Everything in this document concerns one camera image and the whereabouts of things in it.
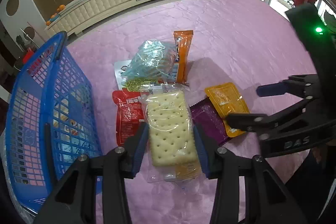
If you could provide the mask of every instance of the floor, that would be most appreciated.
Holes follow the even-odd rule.
[[[276,10],[284,18],[288,19],[285,12],[288,11],[288,8],[280,3],[278,0],[271,0],[270,5],[274,10]]]
[[[102,25],[102,24],[104,24],[108,21],[119,20],[120,17],[125,17],[129,14],[136,13],[136,12],[139,12],[141,10],[145,10],[145,9],[148,9],[148,8],[153,8],[153,7],[162,5],[162,4],[167,4],[167,3],[171,3],[171,2],[175,2],[175,1],[180,1],[180,0],[152,0],[152,1],[149,1],[149,2],[139,4],[137,6],[134,6],[134,7],[128,8],[124,11],[121,11],[119,13],[116,13],[116,14],[110,16],[110,17],[107,17],[107,18],[97,22],[96,24],[93,24],[92,26],[86,28],[83,31],[83,34],[93,30],[94,28],[96,28],[96,27],[98,27],[98,26],[100,26],[100,25]],[[71,34],[68,38],[68,44],[74,42],[78,37],[75,34]]]
[[[98,26],[100,26],[100,25],[102,25],[102,24],[104,24],[108,21],[119,20],[120,17],[125,17],[129,14],[136,13],[136,12],[139,12],[141,10],[145,10],[145,9],[148,9],[148,8],[153,8],[153,7],[162,5],[162,4],[167,4],[167,3],[171,3],[171,2],[175,2],[175,1],[181,1],[181,0],[152,0],[152,1],[149,1],[149,2],[139,4],[137,6],[128,8],[124,11],[116,13],[115,15],[112,15],[110,17],[107,17],[107,18],[97,22],[96,24],[86,28],[83,31],[83,34],[93,30],[94,28],[96,28],[96,27],[98,27]],[[282,15],[284,18],[288,19],[287,16],[285,15],[285,12],[288,10],[288,8],[286,6],[284,6],[283,4],[281,4],[278,0],[271,0],[270,6],[274,10],[276,10],[280,15]],[[68,44],[74,42],[78,37],[75,34],[71,34],[68,38]]]

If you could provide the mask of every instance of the white door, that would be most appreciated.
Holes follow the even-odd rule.
[[[48,40],[45,21],[33,0],[2,0],[0,20],[14,41],[20,35],[26,44],[29,43],[29,38],[24,37],[20,29],[40,46]]]

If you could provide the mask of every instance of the basket handle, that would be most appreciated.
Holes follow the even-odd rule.
[[[58,182],[55,172],[55,165],[53,159],[53,149],[51,147],[51,127],[50,123],[44,124],[44,144],[46,150],[47,167],[52,187],[54,188]]]
[[[68,35],[66,31],[61,31],[61,33],[63,34],[63,38],[62,41],[59,43],[59,46],[57,48],[55,57],[54,57],[54,61],[57,61],[60,59],[61,54],[63,52],[64,47],[66,46],[66,41],[68,41]]]

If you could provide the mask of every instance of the cracker package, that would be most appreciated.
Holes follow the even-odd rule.
[[[149,125],[151,165],[148,181],[181,181],[200,172],[193,123],[179,84],[148,85],[142,89],[142,107]]]
[[[177,51],[177,58],[175,60],[173,70],[171,73],[172,78],[177,83],[187,82],[187,57],[193,39],[194,31],[174,31],[174,41]]]
[[[219,116],[223,119],[226,134],[230,137],[236,137],[245,133],[239,129],[231,128],[225,121],[229,113],[250,113],[249,109],[233,83],[211,86],[205,88],[205,93],[209,97]]]

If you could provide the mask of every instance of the bas logo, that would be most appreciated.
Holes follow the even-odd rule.
[[[306,144],[306,143],[309,143],[309,136],[303,138],[302,140],[301,139],[297,139],[294,144],[292,141],[289,141],[289,142],[285,142],[285,149],[288,149],[288,148],[291,148],[291,147],[296,147],[296,146],[300,146],[300,145],[303,145],[303,144]]]

